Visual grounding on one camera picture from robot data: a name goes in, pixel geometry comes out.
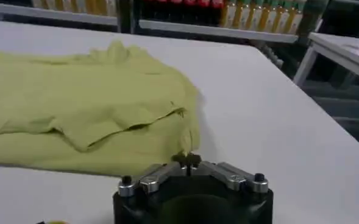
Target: metal frame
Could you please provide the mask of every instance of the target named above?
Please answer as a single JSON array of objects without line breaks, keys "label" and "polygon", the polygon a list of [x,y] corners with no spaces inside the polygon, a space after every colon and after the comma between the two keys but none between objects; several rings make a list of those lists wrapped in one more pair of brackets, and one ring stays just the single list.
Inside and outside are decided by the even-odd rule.
[{"label": "metal frame", "polygon": [[140,19],[138,24],[139,27],[142,29],[206,34],[206,35],[215,35],[222,37],[245,38],[250,40],[262,40],[262,41],[271,41],[271,42],[280,42],[280,43],[294,43],[298,39],[298,36],[289,35],[289,34],[256,32],[251,30],[228,29],[228,28],[211,27],[211,26],[198,26],[198,25],[182,24],[182,23],[168,23],[161,21],[151,21],[146,19]]},{"label": "metal frame", "polygon": [[318,53],[312,46],[310,46],[300,63],[300,67],[297,70],[296,75],[293,77],[293,82],[297,86],[302,86],[304,84],[304,81],[307,79],[309,72],[311,71],[311,68],[313,67],[313,64],[315,63],[317,57]]},{"label": "metal frame", "polygon": [[109,26],[118,25],[117,17],[89,15],[85,13],[61,12],[54,10],[23,7],[17,5],[0,4],[0,13],[10,14],[10,15],[31,16],[36,18],[59,19],[59,20],[82,22],[82,23],[102,24]]}]

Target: black object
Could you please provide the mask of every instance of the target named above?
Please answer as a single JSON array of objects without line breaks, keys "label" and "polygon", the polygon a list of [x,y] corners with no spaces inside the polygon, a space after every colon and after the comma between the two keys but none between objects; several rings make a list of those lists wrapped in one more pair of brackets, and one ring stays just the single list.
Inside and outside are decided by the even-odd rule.
[{"label": "black object", "polygon": [[[247,183],[267,184],[261,173],[251,175],[246,181],[240,181],[238,188],[228,187],[219,175],[210,173],[201,175],[197,170],[208,171],[205,167],[215,167],[218,172],[221,167],[231,167],[226,163],[212,164],[202,161],[197,155],[177,156],[173,164],[164,165],[145,175],[141,181],[132,181],[134,192],[120,191],[113,196],[115,224],[271,224],[273,192],[266,189],[262,193],[254,192],[255,188]],[[191,172],[183,175],[171,175],[158,185],[158,190],[149,185],[143,185],[150,177],[161,175],[166,177],[165,170],[175,165],[184,170],[191,167]],[[232,175],[229,178],[240,179]]]}]

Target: white table leg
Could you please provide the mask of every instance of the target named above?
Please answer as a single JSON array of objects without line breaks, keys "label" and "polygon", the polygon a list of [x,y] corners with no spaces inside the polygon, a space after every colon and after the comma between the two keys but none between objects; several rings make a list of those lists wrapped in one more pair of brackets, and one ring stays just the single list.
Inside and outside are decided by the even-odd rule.
[{"label": "white table leg", "polygon": [[305,79],[307,79],[309,72],[315,63],[315,59],[318,56],[318,53],[313,49],[313,47],[309,47],[307,53],[302,59],[299,69],[296,72],[296,75],[293,78],[293,82],[297,86],[302,86]]}]

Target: background shelving unit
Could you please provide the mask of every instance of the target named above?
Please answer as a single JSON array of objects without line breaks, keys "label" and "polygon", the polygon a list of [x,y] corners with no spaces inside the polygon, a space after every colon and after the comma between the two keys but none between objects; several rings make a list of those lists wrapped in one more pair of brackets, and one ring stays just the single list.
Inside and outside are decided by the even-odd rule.
[{"label": "background shelving unit", "polygon": [[294,43],[298,39],[297,35],[256,32],[250,30],[228,29],[228,28],[212,27],[212,26],[198,26],[198,25],[182,24],[182,23],[169,23],[169,22],[152,21],[146,19],[139,20],[138,24],[141,29],[165,30],[171,32],[214,35],[220,37],[244,38],[248,40],[271,41],[271,42],[279,42],[279,43]]},{"label": "background shelving unit", "polygon": [[88,24],[100,24],[118,27],[121,31],[117,17],[91,15],[86,13],[73,13],[48,9],[38,9],[10,4],[0,4],[0,13],[6,15],[28,16],[33,18],[55,19],[62,21],[72,21]]}]

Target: red bottle cap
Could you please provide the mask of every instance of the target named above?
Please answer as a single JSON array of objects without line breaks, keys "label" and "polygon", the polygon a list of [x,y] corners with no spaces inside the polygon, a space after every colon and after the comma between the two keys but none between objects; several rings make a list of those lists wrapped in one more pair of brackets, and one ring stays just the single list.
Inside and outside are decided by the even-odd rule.
[{"label": "red bottle cap", "polygon": [[222,8],[224,0],[211,0],[211,6],[215,9]]},{"label": "red bottle cap", "polygon": [[196,0],[184,0],[186,5],[195,5]]},{"label": "red bottle cap", "polygon": [[209,7],[210,0],[198,0],[198,4],[202,7]]}]

